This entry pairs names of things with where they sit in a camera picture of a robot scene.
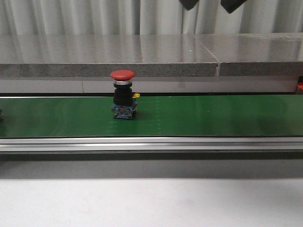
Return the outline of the dark gripper finger tip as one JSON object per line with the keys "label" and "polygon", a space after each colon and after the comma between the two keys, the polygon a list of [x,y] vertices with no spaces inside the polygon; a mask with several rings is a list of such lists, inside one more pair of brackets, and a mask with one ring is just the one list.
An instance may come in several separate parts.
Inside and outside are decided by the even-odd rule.
{"label": "dark gripper finger tip", "polygon": [[220,4],[227,13],[231,14],[246,1],[247,0],[221,0]]}
{"label": "dark gripper finger tip", "polygon": [[199,0],[179,0],[179,2],[186,10],[191,10],[199,2]]}

